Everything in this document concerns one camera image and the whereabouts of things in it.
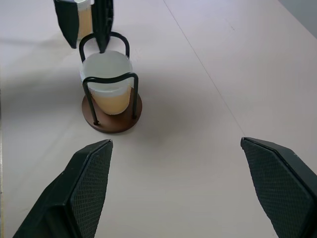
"round wooden base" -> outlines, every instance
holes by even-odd
[[[93,116],[90,111],[87,97],[85,96],[81,105],[83,115],[88,124],[97,131],[103,133],[124,132],[133,127],[137,123],[142,112],[142,100],[140,98],[140,95],[138,95],[136,113],[137,117],[135,119],[132,118],[133,94],[134,90],[131,89],[130,104],[123,113],[120,113],[118,115],[108,115],[104,113],[93,99],[93,104],[96,111],[97,119],[99,121],[99,125],[94,125]]]

